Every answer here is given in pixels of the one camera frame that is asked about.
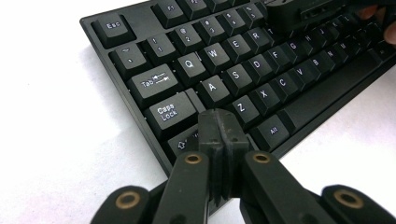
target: a key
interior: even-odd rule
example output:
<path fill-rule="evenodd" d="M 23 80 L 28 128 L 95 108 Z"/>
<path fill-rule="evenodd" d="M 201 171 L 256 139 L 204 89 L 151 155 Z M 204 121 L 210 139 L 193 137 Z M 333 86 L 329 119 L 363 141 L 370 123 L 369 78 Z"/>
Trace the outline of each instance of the a key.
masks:
<path fill-rule="evenodd" d="M 248 96 L 263 117 L 281 105 L 279 97 L 268 83 L 250 92 Z"/>
<path fill-rule="evenodd" d="M 271 152 L 290 136 L 285 125 L 277 115 L 273 115 L 265 122 L 250 131 L 260 150 Z"/>
<path fill-rule="evenodd" d="M 239 124 L 244 130 L 249 129 L 261 119 L 261 115 L 256 106 L 254 106 L 246 95 L 226 106 L 226 109 L 235 114 Z"/>
<path fill-rule="evenodd" d="M 177 0 L 177 2 L 191 21 L 210 13 L 204 0 Z"/>
<path fill-rule="evenodd" d="M 211 12 L 218 12 L 230 8 L 228 0 L 204 0 Z"/>
<path fill-rule="evenodd" d="M 248 43 L 241 35 L 235 35 L 222 43 L 233 63 L 241 63 L 253 55 Z"/>
<path fill-rule="evenodd" d="M 202 49 L 205 46 L 204 41 L 190 24 L 177 27 L 170 33 L 170 37 L 178 51 L 183 55 Z"/>
<path fill-rule="evenodd" d="M 299 93 L 297 84 L 291 78 L 291 75 L 286 72 L 270 81 L 270 85 L 276 92 L 282 104 L 295 97 Z"/>
<path fill-rule="evenodd" d="M 247 24 L 248 29 L 259 26 L 264 22 L 264 16 L 254 4 L 239 8 L 238 13 Z"/>
<path fill-rule="evenodd" d="M 191 140 L 191 138 L 198 138 L 197 124 L 166 141 L 166 147 L 165 147 L 165 150 L 167 149 L 166 155 L 168 156 L 172 164 L 175 163 L 175 160 L 178 155 L 188 150 L 190 143 L 188 139 Z"/>
<path fill-rule="evenodd" d="M 195 24 L 195 29 L 207 45 L 218 43 L 228 37 L 215 17 L 199 21 Z"/>
<path fill-rule="evenodd" d="M 100 16 L 93 23 L 93 29 L 105 49 L 110 49 L 136 39 L 134 33 L 129 30 L 126 22 L 118 13 L 109 13 Z"/>
<path fill-rule="evenodd" d="M 219 23 L 228 36 L 242 34 L 248 30 L 247 25 L 236 10 L 230 10 L 218 16 Z"/>
<path fill-rule="evenodd" d="M 219 43 L 202 49 L 199 52 L 204 66 L 210 74 L 215 75 L 231 67 L 233 63 Z"/>
<path fill-rule="evenodd" d="M 175 0 L 161 0 L 152 8 L 152 10 L 165 29 L 188 21 Z"/>
<path fill-rule="evenodd" d="M 178 52 L 166 34 L 155 35 L 143 42 L 143 48 L 155 65 L 169 63 Z"/>
<path fill-rule="evenodd" d="M 153 105 L 181 90 L 167 64 L 132 77 L 126 85 L 140 108 Z"/>
<path fill-rule="evenodd" d="M 117 48 L 114 52 L 111 52 L 110 57 L 123 80 L 128 80 L 132 76 L 151 68 L 135 43 Z"/>
<path fill-rule="evenodd" d="M 152 105 L 144 111 L 144 116 L 160 140 L 173 137 L 180 127 L 190 127 L 197 122 L 197 111 L 186 92 Z"/>
<path fill-rule="evenodd" d="M 232 99 L 219 76 L 213 76 L 197 85 L 196 90 L 206 108 L 216 108 L 227 104 Z"/>
<path fill-rule="evenodd" d="M 271 47 L 268 35 L 266 35 L 260 27 L 247 31 L 243 34 L 243 37 L 254 54 L 262 53 Z"/>
<path fill-rule="evenodd" d="M 234 97 L 239 97 L 254 87 L 253 80 L 241 64 L 221 73 L 221 78 Z"/>
<path fill-rule="evenodd" d="M 280 46 L 269 49 L 264 52 L 263 56 L 276 74 L 285 71 L 291 66 L 291 61 L 288 55 Z"/>
<path fill-rule="evenodd" d="M 210 76 L 195 53 L 178 58 L 174 67 L 185 87 L 193 86 Z"/>
<path fill-rule="evenodd" d="M 256 85 L 260 85 L 269 80 L 275 74 L 270 64 L 261 54 L 247 60 L 242 63 L 242 65 L 245 67 L 247 73 Z"/>

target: keycap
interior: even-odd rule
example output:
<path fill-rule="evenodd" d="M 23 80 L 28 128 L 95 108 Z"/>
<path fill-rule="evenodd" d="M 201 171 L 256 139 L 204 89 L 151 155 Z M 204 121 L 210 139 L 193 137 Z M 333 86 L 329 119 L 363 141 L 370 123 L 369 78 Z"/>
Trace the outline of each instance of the keycap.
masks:
<path fill-rule="evenodd" d="M 248 96 L 263 117 L 281 105 L 279 97 L 268 83 L 250 92 Z"/>
<path fill-rule="evenodd" d="M 277 115 L 273 115 L 256 128 L 250 131 L 255 143 L 261 150 L 271 152 L 286 139 L 290 134 Z"/>
<path fill-rule="evenodd" d="M 234 97 L 239 97 L 254 87 L 253 80 L 241 64 L 221 73 L 221 78 Z"/>
<path fill-rule="evenodd" d="M 249 29 L 259 26 L 265 21 L 264 16 L 254 4 L 248 4 L 239 8 L 238 13 Z"/>
<path fill-rule="evenodd" d="M 166 34 L 155 35 L 143 42 L 143 48 L 155 65 L 169 63 L 178 56 Z"/>
<path fill-rule="evenodd" d="M 167 64 L 132 77 L 126 82 L 141 108 L 155 104 L 180 91 L 180 85 Z"/>
<path fill-rule="evenodd" d="M 297 84 L 288 72 L 271 80 L 270 85 L 282 104 L 285 104 L 299 93 Z"/>
<path fill-rule="evenodd" d="M 175 0 L 161 0 L 152 8 L 152 10 L 157 16 L 158 21 L 160 21 L 165 29 L 188 21 Z"/>
<path fill-rule="evenodd" d="M 123 80 L 128 80 L 151 68 L 151 64 L 135 43 L 117 48 L 111 52 L 110 57 Z"/>
<path fill-rule="evenodd" d="M 218 21 L 228 36 L 242 34 L 248 30 L 247 25 L 236 10 L 224 12 L 218 16 Z"/>
<path fill-rule="evenodd" d="M 218 43 L 228 37 L 215 17 L 200 20 L 195 24 L 195 29 L 207 45 Z"/>
<path fill-rule="evenodd" d="M 210 74 L 215 75 L 231 67 L 233 63 L 223 47 L 217 43 L 199 51 L 204 66 Z"/>
<path fill-rule="evenodd" d="M 211 12 L 218 12 L 231 7 L 228 0 L 204 0 Z"/>
<path fill-rule="evenodd" d="M 204 41 L 190 24 L 177 27 L 169 35 L 181 54 L 185 55 L 205 46 Z"/>
<path fill-rule="evenodd" d="M 274 71 L 264 57 L 259 54 L 242 63 L 247 73 L 256 85 L 269 80 L 274 76 Z"/>
<path fill-rule="evenodd" d="M 291 104 L 282 108 L 277 113 L 279 118 L 291 134 L 296 133 L 346 92 L 368 77 L 379 65 L 380 62 L 372 56 L 371 50 L 364 52 L 351 63 L 341 67 L 318 85 L 306 91 Z"/>
<path fill-rule="evenodd" d="M 232 36 L 225 40 L 221 45 L 233 63 L 241 63 L 253 56 L 253 52 L 248 46 L 248 43 L 241 35 Z"/>
<path fill-rule="evenodd" d="M 190 127 L 197 122 L 197 111 L 187 96 L 180 92 L 144 111 L 151 130 L 159 139 L 173 137 L 180 127 Z"/>
<path fill-rule="evenodd" d="M 93 29 L 105 49 L 110 49 L 136 39 L 134 33 L 129 30 L 127 23 L 118 13 L 109 13 L 100 16 L 93 23 Z"/>
<path fill-rule="evenodd" d="M 166 141 L 166 155 L 170 162 L 175 163 L 177 156 L 189 148 L 190 141 L 188 141 L 188 138 L 198 138 L 197 124 Z"/>
<path fill-rule="evenodd" d="M 206 108 L 216 108 L 226 105 L 232 99 L 230 92 L 224 86 L 219 76 L 213 76 L 197 85 L 196 90 Z"/>
<path fill-rule="evenodd" d="M 247 130 L 261 120 L 261 115 L 248 96 L 244 95 L 226 107 L 233 112 L 242 129 Z"/>
<path fill-rule="evenodd" d="M 191 21 L 210 13 L 204 0 L 177 0 L 177 2 Z"/>
<path fill-rule="evenodd" d="M 178 77 L 187 88 L 210 76 L 195 53 L 178 58 L 174 67 Z"/>
<path fill-rule="evenodd" d="M 260 27 L 256 27 L 243 34 L 254 54 L 262 53 L 271 47 L 270 39 Z"/>

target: black keyboard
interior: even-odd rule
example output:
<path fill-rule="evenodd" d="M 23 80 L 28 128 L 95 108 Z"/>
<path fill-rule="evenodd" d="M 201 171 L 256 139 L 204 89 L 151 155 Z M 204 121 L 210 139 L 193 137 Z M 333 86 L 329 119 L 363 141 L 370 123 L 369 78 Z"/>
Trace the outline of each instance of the black keyboard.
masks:
<path fill-rule="evenodd" d="M 81 19 L 168 175 L 209 108 L 280 158 L 396 63 L 374 20 L 281 34 L 266 13 L 260 0 L 152 0 Z"/>

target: hand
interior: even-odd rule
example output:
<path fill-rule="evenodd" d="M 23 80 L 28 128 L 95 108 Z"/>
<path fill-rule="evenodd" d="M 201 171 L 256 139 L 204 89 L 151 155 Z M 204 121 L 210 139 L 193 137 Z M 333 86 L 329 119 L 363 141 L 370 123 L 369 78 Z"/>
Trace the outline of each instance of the hand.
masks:
<path fill-rule="evenodd" d="M 378 20 L 382 22 L 385 15 L 385 9 L 377 9 L 377 6 L 367 7 L 359 12 L 359 16 L 363 20 L 367 20 L 372 16 L 376 15 Z M 392 23 L 388 26 L 388 28 L 384 32 L 384 39 L 391 45 L 396 46 L 396 22 Z"/>

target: black keycap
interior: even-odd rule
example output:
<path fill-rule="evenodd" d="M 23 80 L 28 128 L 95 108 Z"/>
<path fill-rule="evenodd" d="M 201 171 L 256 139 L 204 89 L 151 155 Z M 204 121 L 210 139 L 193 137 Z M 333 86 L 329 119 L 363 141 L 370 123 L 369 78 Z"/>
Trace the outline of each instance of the black keycap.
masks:
<path fill-rule="evenodd" d="M 230 10 L 218 16 L 219 23 L 228 36 L 242 34 L 248 30 L 247 25 L 236 10 Z"/>
<path fill-rule="evenodd" d="M 326 77 L 335 67 L 335 63 L 324 50 L 312 56 L 309 60 L 311 60 L 315 67 L 319 70 L 319 79 Z"/>
<path fill-rule="evenodd" d="M 273 115 L 265 122 L 250 131 L 260 150 L 271 152 L 290 136 L 285 125 L 277 115 Z"/>
<path fill-rule="evenodd" d="M 289 72 L 286 72 L 270 82 L 271 87 L 276 92 L 282 104 L 291 100 L 299 93 L 297 84 L 292 79 Z"/>
<path fill-rule="evenodd" d="M 228 0 L 204 0 L 211 12 L 218 12 L 230 8 Z"/>
<path fill-rule="evenodd" d="M 197 111 L 185 92 L 152 105 L 144 115 L 160 140 L 173 137 L 180 127 L 190 127 L 197 122 Z"/>
<path fill-rule="evenodd" d="M 294 68 L 290 69 L 289 72 L 292 77 L 294 76 L 296 77 L 295 79 L 301 80 L 300 82 L 296 81 L 300 91 L 304 91 L 306 88 L 314 84 L 320 76 L 318 69 L 310 60 L 306 60 L 303 63 L 296 65 Z"/>
<path fill-rule="evenodd" d="M 143 42 L 143 48 L 155 65 L 169 63 L 178 56 L 166 34 L 156 35 Z"/>
<path fill-rule="evenodd" d="M 250 0 L 228 0 L 231 6 L 236 7 L 245 3 L 249 3 Z"/>
<path fill-rule="evenodd" d="M 166 141 L 166 156 L 170 162 L 175 163 L 178 155 L 185 152 L 189 148 L 188 138 L 198 138 L 198 125 L 194 125 L 184 132 Z"/>
<path fill-rule="evenodd" d="M 219 76 L 213 76 L 197 85 L 196 90 L 206 108 L 216 108 L 227 104 L 232 99 Z"/>
<path fill-rule="evenodd" d="M 152 10 L 165 29 L 188 21 L 175 0 L 161 0 L 152 8 Z"/>
<path fill-rule="evenodd" d="M 248 96 L 263 117 L 281 105 L 279 97 L 268 83 L 250 92 Z"/>
<path fill-rule="evenodd" d="M 193 86 L 210 76 L 195 53 L 178 58 L 174 67 L 185 87 Z"/>
<path fill-rule="evenodd" d="M 382 62 L 387 61 L 389 58 L 395 55 L 396 49 L 390 46 L 387 42 L 382 41 L 374 46 L 374 51 L 381 59 Z"/>
<path fill-rule="evenodd" d="M 249 4 L 239 8 L 238 13 L 249 29 L 264 23 L 264 16 L 254 4 Z"/>
<path fill-rule="evenodd" d="M 260 113 L 250 99 L 244 95 L 227 106 L 230 112 L 233 112 L 244 130 L 249 129 L 261 119 Z"/>
<path fill-rule="evenodd" d="M 254 54 L 262 53 L 271 47 L 270 39 L 260 27 L 254 28 L 243 34 Z"/>
<path fill-rule="evenodd" d="M 140 74 L 151 68 L 142 51 L 135 43 L 117 48 L 110 54 L 123 80 L 128 80 L 136 74 Z"/>
<path fill-rule="evenodd" d="M 241 63 L 253 56 L 253 52 L 248 46 L 248 43 L 241 35 L 228 38 L 222 43 L 222 46 L 233 63 Z"/>
<path fill-rule="evenodd" d="M 264 52 L 263 56 L 275 74 L 279 74 L 291 66 L 288 55 L 280 46 L 269 49 Z"/>
<path fill-rule="evenodd" d="M 241 64 L 221 73 L 221 78 L 234 97 L 239 97 L 254 87 L 253 80 Z"/>
<path fill-rule="evenodd" d="M 180 91 L 180 85 L 167 64 L 132 77 L 126 85 L 140 108 L 146 108 Z"/>
<path fill-rule="evenodd" d="M 199 21 L 195 24 L 195 29 L 207 45 L 219 43 L 228 37 L 214 17 Z"/>
<path fill-rule="evenodd" d="M 204 48 L 199 55 L 210 74 L 215 75 L 233 65 L 219 43 Z"/>
<path fill-rule="evenodd" d="M 126 23 L 118 13 L 109 13 L 100 16 L 93 23 L 93 29 L 105 49 L 110 49 L 136 39 L 134 33 L 128 29 Z"/>
<path fill-rule="evenodd" d="M 190 24 L 177 27 L 170 33 L 170 37 L 178 51 L 183 55 L 202 49 L 205 46 L 204 41 Z"/>
<path fill-rule="evenodd" d="M 247 60 L 242 65 L 256 85 L 260 85 L 274 76 L 274 71 L 261 54 Z"/>
<path fill-rule="evenodd" d="M 295 62 L 301 62 L 305 60 L 309 55 L 312 54 L 312 47 L 309 45 L 305 38 L 293 38 L 284 43 L 290 47 L 294 52 Z"/>
<path fill-rule="evenodd" d="M 191 21 L 210 13 L 204 0 L 177 0 L 177 2 Z"/>
<path fill-rule="evenodd" d="M 296 133 L 346 92 L 368 77 L 379 64 L 370 50 L 364 52 L 351 63 L 341 67 L 318 85 L 306 91 L 305 94 L 302 94 L 277 114 L 288 131 Z"/>

